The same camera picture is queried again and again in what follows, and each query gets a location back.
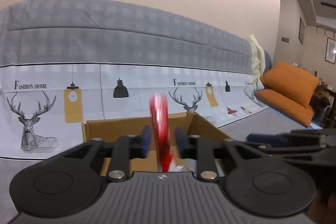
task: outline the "gray checkered fabric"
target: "gray checkered fabric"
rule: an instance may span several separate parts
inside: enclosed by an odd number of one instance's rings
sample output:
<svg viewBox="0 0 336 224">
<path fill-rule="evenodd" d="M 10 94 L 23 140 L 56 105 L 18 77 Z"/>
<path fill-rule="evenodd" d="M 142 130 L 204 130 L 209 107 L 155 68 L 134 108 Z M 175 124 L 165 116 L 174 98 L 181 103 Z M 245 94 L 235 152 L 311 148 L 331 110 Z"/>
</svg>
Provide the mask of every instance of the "gray checkered fabric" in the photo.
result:
<svg viewBox="0 0 336 224">
<path fill-rule="evenodd" d="M 0 12 L 0 66 L 54 62 L 251 73 L 251 48 L 199 21 L 119 1 L 27 0 Z"/>
</svg>

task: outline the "orange cushion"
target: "orange cushion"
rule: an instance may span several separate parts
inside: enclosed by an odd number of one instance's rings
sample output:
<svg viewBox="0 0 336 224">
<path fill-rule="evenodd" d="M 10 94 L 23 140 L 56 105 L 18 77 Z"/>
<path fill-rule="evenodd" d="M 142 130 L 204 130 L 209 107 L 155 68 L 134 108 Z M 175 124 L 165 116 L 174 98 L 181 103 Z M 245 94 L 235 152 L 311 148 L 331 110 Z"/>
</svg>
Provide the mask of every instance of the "orange cushion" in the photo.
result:
<svg viewBox="0 0 336 224">
<path fill-rule="evenodd" d="M 256 92 L 256 96 L 269 106 L 287 115 L 300 124 L 303 124 L 306 127 L 310 126 L 311 119 L 314 115 L 314 111 L 310 105 L 308 105 L 307 108 L 303 107 L 293 100 L 288 99 L 282 94 L 270 89 L 259 90 Z"/>
<path fill-rule="evenodd" d="M 320 83 L 311 73 L 294 65 L 278 62 L 260 77 L 261 82 L 307 108 L 314 90 Z"/>
</svg>

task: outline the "silver screw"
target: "silver screw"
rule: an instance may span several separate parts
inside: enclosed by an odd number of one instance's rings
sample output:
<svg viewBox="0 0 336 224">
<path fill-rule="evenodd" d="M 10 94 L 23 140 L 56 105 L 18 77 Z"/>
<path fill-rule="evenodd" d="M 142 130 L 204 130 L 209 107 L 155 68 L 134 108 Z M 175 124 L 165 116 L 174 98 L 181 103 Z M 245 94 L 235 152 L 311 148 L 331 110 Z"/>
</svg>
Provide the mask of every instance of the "silver screw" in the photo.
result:
<svg viewBox="0 0 336 224">
<path fill-rule="evenodd" d="M 217 174 L 212 171 L 203 171 L 201 173 L 201 177 L 204 179 L 215 179 L 217 177 Z"/>
<path fill-rule="evenodd" d="M 125 172 L 121 170 L 112 170 L 109 172 L 109 177 L 113 179 L 122 179 L 125 176 Z"/>
</svg>

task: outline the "picture frame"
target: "picture frame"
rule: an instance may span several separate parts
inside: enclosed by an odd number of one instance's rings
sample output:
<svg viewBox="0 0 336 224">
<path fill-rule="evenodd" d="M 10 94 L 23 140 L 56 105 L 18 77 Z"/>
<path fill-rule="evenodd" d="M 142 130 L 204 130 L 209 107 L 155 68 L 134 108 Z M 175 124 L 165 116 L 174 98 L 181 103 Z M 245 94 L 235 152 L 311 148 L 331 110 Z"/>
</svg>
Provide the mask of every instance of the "picture frame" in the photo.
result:
<svg viewBox="0 0 336 224">
<path fill-rule="evenodd" d="M 328 37 L 324 60 L 335 65 L 336 53 L 333 53 L 334 49 L 336 49 L 336 40 Z"/>
<path fill-rule="evenodd" d="M 301 42 L 301 45 L 303 45 L 304 38 L 305 38 L 305 24 L 303 23 L 302 18 L 300 18 L 299 40 Z"/>
</svg>

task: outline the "red snack package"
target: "red snack package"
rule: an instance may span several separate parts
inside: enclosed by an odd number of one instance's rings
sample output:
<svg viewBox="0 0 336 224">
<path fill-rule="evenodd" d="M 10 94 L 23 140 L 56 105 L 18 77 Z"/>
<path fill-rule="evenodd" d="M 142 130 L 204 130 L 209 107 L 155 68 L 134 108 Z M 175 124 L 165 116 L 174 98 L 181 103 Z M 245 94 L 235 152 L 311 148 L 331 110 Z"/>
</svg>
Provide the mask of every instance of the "red snack package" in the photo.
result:
<svg viewBox="0 0 336 224">
<path fill-rule="evenodd" d="M 168 172 L 175 168 L 175 163 L 170 146 L 167 98 L 164 95 L 154 94 L 150 98 L 149 105 L 156 142 L 157 170 Z"/>
</svg>

